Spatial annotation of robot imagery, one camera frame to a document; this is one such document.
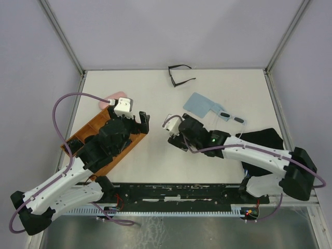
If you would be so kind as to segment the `light blue cleaning cloth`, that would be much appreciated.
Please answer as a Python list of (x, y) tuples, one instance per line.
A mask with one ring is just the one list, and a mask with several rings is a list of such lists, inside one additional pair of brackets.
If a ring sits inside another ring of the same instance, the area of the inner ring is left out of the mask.
[(191, 112), (199, 118), (204, 118), (209, 111), (219, 114), (225, 109), (218, 103), (208, 99), (201, 94), (194, 92), (187, 102), (184, 104), (183, 109)]

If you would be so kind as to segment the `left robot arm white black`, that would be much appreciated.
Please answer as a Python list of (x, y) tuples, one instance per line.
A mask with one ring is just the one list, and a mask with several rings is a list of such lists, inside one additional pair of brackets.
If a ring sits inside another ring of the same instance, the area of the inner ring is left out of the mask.
[(10, 198), (23, 231), (33, 236), (62, 214), (90, 202), (110, 202), (115, 190), (107, 174), (149, 133), (150, 116), (109, 106), (79, 129), (62, 150), (70, 162), (39, 186)]

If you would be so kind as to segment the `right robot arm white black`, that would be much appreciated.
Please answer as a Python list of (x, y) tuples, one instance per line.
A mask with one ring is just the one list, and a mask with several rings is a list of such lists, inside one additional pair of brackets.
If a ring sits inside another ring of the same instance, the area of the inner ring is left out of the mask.
[(289, 151), (265, 147), (220, 130), (208, 131), (187, 114), (168, 115), (162, 127), (170, 134), (168, 143), (183, 151), (251, 165), (238, 190), (242, 202), (279, 193), (300, 201), (310, 198), (317, 168), (302, 148)]

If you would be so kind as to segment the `orange wooden divided tray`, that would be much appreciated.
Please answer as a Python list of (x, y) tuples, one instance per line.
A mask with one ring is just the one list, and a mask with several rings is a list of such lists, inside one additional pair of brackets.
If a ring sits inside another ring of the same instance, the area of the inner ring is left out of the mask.
[(72, 155), (92, 172), (92, 179), (109, 173), (149, 132), (150, 115), (139, 112), (141, 122), (118, 117), (107, 107), (66, 142)]

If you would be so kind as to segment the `pink glasses case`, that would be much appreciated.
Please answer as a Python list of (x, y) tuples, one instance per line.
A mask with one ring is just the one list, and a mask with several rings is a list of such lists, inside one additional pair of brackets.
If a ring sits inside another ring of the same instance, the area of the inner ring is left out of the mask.
[[(118, 100), (119, 98), (126, 98), (126, 97), (127, 97), (126, 93), (124, 93), (123, 91), (118, 91), (116, 93), (113, 93), (105, 97), (104, 100), (111, 102), (112, 100)], [(99, 101), (98, 106), (100, 110), (103, 110), (109, 106), (109, 103), (104, 101)]]

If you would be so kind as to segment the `rolled black tie lower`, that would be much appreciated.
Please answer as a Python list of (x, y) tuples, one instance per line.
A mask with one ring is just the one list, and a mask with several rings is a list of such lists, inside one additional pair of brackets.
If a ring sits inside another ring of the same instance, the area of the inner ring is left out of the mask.
[(75, 155), (75, 153), (83, 146), (83, 143), (79, 139), (72, 139), (67, 141), (67, 144), (72, 152), (72, 155)]

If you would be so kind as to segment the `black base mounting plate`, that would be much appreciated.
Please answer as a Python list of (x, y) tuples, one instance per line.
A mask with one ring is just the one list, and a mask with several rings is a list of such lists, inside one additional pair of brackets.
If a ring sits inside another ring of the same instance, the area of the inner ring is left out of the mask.
[(268, 204), (239, 190), (236, 184), (114, 183), (97, 204), (119, 204), (124, 212), (228, 212), (231, 205)]

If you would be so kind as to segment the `black frame eyeglasses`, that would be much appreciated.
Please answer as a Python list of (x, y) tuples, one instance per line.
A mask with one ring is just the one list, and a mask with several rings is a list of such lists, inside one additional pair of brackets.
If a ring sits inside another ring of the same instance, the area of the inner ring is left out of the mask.
[(191, 66), (186, 65), (186, 64), (177, 64), (177, 65), (168, 66), (168, 75), (169, 75), (170, 81), (171, 81), (174, 88), (182, 86), (182, 85), (184, 85), (184, 84), (186, 84), (190, 81), (193, 81), (193, 80), (197, 79), (196, 77), (192, 77), (192, 78), (183, 78), (182, 77), (181, 78), (177, 74), (174, 74), (174, 71), (176, 69), (179, 69), (179, 68), (185, 68), (185, 69), (188, 69), (188, 70), (192, 69)]

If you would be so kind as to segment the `aluminium front rail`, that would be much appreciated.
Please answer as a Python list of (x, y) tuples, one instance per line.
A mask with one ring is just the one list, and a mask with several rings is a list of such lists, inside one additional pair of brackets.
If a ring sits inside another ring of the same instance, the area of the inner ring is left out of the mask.
[(301, 192), (286, 193), (282, 187), (276, 187), (275, 190), (270, 190), (267, 194), (269, 203), (263, 206), (273, 207), (280, 205), (280, 207), (302, 207), (302, 206), (318, 206), (319, 201), (314, 190), (303, 195)]

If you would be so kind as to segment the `left aluminium frame post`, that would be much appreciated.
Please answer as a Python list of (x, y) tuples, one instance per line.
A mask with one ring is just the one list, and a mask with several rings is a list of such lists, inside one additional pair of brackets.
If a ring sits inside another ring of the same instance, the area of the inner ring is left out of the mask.
[(52, 28), (54, 29), (58, 39), (60, 40), (61, 44), (63, 45), (66, 53), (68, 54), (70, 60), (74, 64), (75, 68), (77, 69), (78, 73), (80, 75), (84, 75), (85, 70), (81, 63), (79, 62), (79, 59), (77, 58), (74, 50), (71, 47), (70, 42), (68, 41), (65, 33), (63, 32), (60, 23), (55, 15), (55, 12), (52, 10), (51, 5), (49, 1), (47, 0), (38, 0), (37, 1), (39, 5), (41, 6), (43, 12), (45, 13), (47, 19), (49, 20)]

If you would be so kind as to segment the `aluminium frame post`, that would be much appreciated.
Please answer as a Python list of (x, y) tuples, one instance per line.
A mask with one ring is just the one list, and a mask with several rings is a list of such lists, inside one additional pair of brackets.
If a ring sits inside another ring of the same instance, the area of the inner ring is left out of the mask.
[(279, 41), (275, 51), (273, 52), (267, 66), (265, 67), (265, 74), (270, 73), (276, 65), (279, 57), (281, 56), (283, 50), (285, 49), (287, 43), (289, 42), (291, 36), (295, 32), (297, 26), (299, 25), (301, 19), (305, 15), (307, 9), (310, 7), (312, 1), (311, 0), (303, 0), (301, 1), (300, 6), (298, 7), (294, 17), (292, 18), (290, 24), (286, 28), (286, 31), (282, 35), (281, 40)]
[(60, 40), (61, 44), (63, 45), (66, 53), (68, 54), (70, 60), (74, 64), (75, 68), (77, 69), (78, 73), (80, 75), (84, 75), (85, 70), (81, 63), (79, 62), (79, 59), (77, 58), (74, 50), (71, 47), (70, 42), (68, 41), (65, 33), (63, 32), (60, 23), (55, 15), (55, 12), (52, 10), (51, 5), (49, 1), (47, 0), (38, 0), (37, 1), (39, 5), (41, 6), (43, 12), (45, 13), (47, 19), (49, 20), (52, 28), (54, 29), (58, 39)]

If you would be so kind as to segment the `right aluminium frame post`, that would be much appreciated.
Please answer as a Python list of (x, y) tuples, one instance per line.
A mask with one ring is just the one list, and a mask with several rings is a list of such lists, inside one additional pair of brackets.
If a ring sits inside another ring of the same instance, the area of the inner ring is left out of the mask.
[(299, 25), (301, 19), (305, 15), (307, 9), (310, 7), (312, 1), (311, 0), (303, 0), (301, 1), (300, 6), (298, 7), (294, 17), (292, 18), (290, 24), (286, 28), (286, 31), (282, 35), (281, 40), (279, 41), (275, 51), (273, 52), (267, 66), (265, 67), (265, 74), (270, 73), (276, 65), (279, 57), (281, 56), (283, 50), (285, 49), (287, 43), (289, 42), (291, 36), (295, 32), (297, 26)]

